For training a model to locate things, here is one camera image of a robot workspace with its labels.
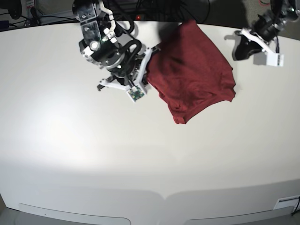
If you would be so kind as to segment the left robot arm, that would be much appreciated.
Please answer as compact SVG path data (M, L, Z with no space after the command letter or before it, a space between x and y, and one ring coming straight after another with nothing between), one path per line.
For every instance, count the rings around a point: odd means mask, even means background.
M233 50L233 59L247 60L250 56L264 53L267 66L282 67L284 55L280 53L278 34L284 30L287 22L296 22L300 17L300 2L298 0L271 0L271 9L251 27L235 31L240 42Z

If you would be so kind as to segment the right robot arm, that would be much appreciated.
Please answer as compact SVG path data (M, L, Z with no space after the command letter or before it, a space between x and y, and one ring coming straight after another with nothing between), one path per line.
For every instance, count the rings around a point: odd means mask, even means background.
M146 48L142 54L142 43L132 37L122 45L117 38L126 34L131 36L135 25L125 14L117 2L114 5L120 14L129 22L129 29L120 26L113 11L105 7L101 0L75 0L72 11L78 20L83 39L79 42L81 55L100 69L105 68L110 76L102 79L97 86L114 88L127 93L133 102L147 94L147 65L155 53L160 51L158 46Z

